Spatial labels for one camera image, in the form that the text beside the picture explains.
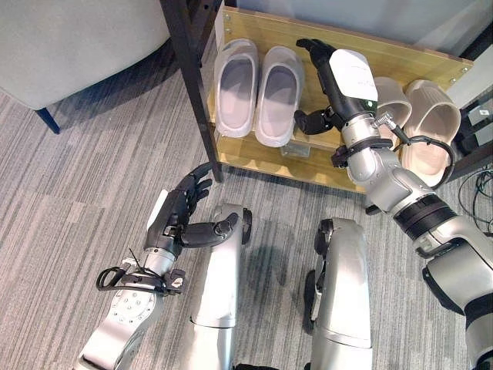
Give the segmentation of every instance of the white wall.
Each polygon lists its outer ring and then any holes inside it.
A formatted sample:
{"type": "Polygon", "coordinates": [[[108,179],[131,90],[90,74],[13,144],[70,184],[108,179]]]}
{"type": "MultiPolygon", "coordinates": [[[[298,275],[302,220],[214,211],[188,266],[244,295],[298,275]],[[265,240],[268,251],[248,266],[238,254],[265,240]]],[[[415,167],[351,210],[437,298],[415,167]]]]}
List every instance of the white wall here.
{"type": "Polygon", "coordinates": [[[493,19],[492,0],[237,0],[237,5],[455,56],[493,19]]]}

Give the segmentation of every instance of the black cable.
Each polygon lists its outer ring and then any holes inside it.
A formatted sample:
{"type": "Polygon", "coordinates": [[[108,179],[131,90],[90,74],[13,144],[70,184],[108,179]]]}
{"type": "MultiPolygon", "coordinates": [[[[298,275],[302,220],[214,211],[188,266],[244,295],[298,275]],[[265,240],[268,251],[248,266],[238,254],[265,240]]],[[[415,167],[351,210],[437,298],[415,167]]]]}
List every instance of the black cable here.
{"type": "Polygon", "coordinates": [[[473,221],[475,222],[476,227],[479,230],[481,228],[480,228],[478,222],[482,222],[484,224],[487,224],[488,231],[485,232],[485,235],[488,236],[488,237],[493,237],[493,218],[491,218],[490,220],[486,220],[486,219],[484,219],[482,217],[479,217],[476,214],[476,204],[478,202],[478,195],[479,194],[487,197],[488,199],[493,199],[493,194],[488,194],[488,193],[485,192],[485,186],[491,180],[493,180],[493,169],[487,169],[487,168],[485,168],[483,170],[476,171],[475,173],[469,175],[464,181],[462,181],[462,183],[461,183],[461,185],[459,187],[459,191],[458,191],[458,200],[459,200],[459,204],[461,205],[462,209],[464,210],[464,212],[467,215],[469,215],[470,217],[472,217],[473,221]],[[472,210],[469,210],[462,203],[461,193],[462,193],[462,189],[464,188],[464,185],[473,176],[477,176],[477,177],[476,177],[476,181],[475,181],[475,194],[474,194],[474,196],[472,198],[472,210]]]}
{"type": "MultiPolygon", "coordinates": [[[[151,270],[150,268],[140,266],[139,261],[137,260],[133,251],[130,248],[129,250],[130,253],[132,254],[134,261],[136,262],[137,269],[135,272],[129,274],[128,276],[144,275],[147,277],[156,278],[161,283],[161,286],[165,287],[166,283],[164,278],[161,275],[157,274],[155,271],[151,270]]],[[[162,289],[159,287],[154,287],[154,289],[150,289],[150,288],[142,288],[142,287],[132,287],[128,285],[116,285],[125,275],[126,275],[126,271],[118,266],[106,268],[105,270],[101,271],[101,273],[96,278],[96,288],[99,291],[145,291],[146,293],[156,293],[162,295],[167,295],[168,293],[166,289],[162,289]],[[112,279],[108,284],[105,284],[106,278],[112,272],[114,272],[115,275],[112,277],[112,279]]]]}
{"type": "Polygon", "coordinates": [[[397,145],[394,148],[394,152],[397,152],[404,145],[409,146],[413,143],[426,143],[427,145],[439,146],[440,148],[442,148],[443,150],[445,150],[447,152],[448,157],[450,159],[450,164],[447,167],[445,167],[444,174],[441,176],[440,181],[436,185],[431,187],[431,189],[433,189],[433,190],[438,189],[444,183],[446,183],[448,181],[448,179],[450,179],[450,176],[452,176],[452,173],[454,172],[455,154],[454,154],[453,149],[450,147],[450,145],[448,145],[447,143],[444,143],[443,141],[432,139],[432,138],[425,136],[425,135],[418,135],[418,136],[413,136],[413,137],[409,138],[408,143],[400,143],[399,145],[397,145]]]}

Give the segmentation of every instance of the slide sandal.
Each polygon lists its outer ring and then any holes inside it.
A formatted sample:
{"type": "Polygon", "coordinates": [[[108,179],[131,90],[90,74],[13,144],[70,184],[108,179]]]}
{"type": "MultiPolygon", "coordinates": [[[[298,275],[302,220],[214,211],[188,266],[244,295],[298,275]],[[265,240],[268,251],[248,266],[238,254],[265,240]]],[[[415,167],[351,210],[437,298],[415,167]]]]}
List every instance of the slide sandal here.
{"type": "MultiPolygon", "coordinates": [[[[461,124],[461,114],[445,92],[434,82],[414,81],[406,90],[412,113],[404,127],[407,136],[429,136],[450,145],[461,124]]],[[[401,162],[428,186],[440,182],[448,154],[442,148],[426,143],[414,143],[402,148],[401,162]]]]}
{"type": "MultiPolygon", "coordinates": [[[[376,77],[374,81],[378,91],[377,117],[389,112],[394,117],[395,124],[402,128],[411,116],[411,103],[409,103],[406,95],[402,92],[402,88],[394,79],[376,77]]],[[[379,126],[378,131],[380,131],[380,136],[383,139],[392,140],[394,144],[392,148],[394,148],[397,142],[397,137],[394,133],[385,125],[379,126]]]]}
{"type": "Polygon", "coordinates": [[[248,39],[228,42],[214,63],[216,128],[224,136],[242,137],[252,130],[259,59],[248,39]]]}
{"type": "Polygon", "coordinates": [[[284,146],[293,135],[294,111],[300,102],[304,71],[291,49],[274,46],[262,65],[255,136],[266,146],[284,146]]]}

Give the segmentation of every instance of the striped carpet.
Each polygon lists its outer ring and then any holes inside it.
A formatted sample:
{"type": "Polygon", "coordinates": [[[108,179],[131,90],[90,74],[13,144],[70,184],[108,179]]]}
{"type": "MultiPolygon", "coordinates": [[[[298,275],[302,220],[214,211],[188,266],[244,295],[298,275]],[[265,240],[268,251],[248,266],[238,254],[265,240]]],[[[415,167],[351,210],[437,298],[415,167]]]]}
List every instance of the striped carpet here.
{"type": "MultiPolygon", "coordinates": [[[[213,58],[209,47],[207,81],[213,58]]],[[[1,369],[71,368],[112,298],[95,289],[97,274],[140,249],[161,189],[206,161],[167,47],[49,109],[59,136],[0,96],[1,369]]],[[[456,210],[459,183],[439,191],[456,210]]],[[[295,370],[310,360],[302,318],[314,231],[322,218],[348,217],[368,240],[374,368],[467,368],[464,319],[441,309],[411,242],[382,215],[366,217],[362,196],[226,168],[193,221],[209,220],[221,202],[254,217],[242,254],[236,362],[295,370]]],[[[184,251],[177,263],[192,281],[202,253],[184,251]]],[[[187,294],[166,299],[133,368],[177,368],[188,303],[187,294]]]]}

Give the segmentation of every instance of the beige slipper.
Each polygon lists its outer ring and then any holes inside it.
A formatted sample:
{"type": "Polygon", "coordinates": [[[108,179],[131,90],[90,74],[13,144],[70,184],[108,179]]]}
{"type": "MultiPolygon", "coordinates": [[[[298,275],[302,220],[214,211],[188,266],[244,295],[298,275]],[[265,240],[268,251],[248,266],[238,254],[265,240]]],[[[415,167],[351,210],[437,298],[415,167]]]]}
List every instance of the beige slipper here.
{"type": "MultiPolygon", "coordinates": [[[[411,115],[411,103],[397,81],[389,77],[376,77],[374,81],[378,91],[377,117],[389,112],[394,117],[395,124],[402,128],[411,115]]],[[[378,131],[383,139],[392,140],[394,148],[397,137],[392,131],[385,125],[379,126],[378,131]]]]}
{"type": "MultiPolygon", "coordinates": [[[[407,136],[429,136],[450,145],[461,123],[461,114],[445,92],[432,81],[414,81],[406,90],[412,113],[404,127],[407,136]]],[[[442,148],[414,143],[402,148],[404,168],[416,173],[428,186],[440,182],[448,154],[442,148]]]]}

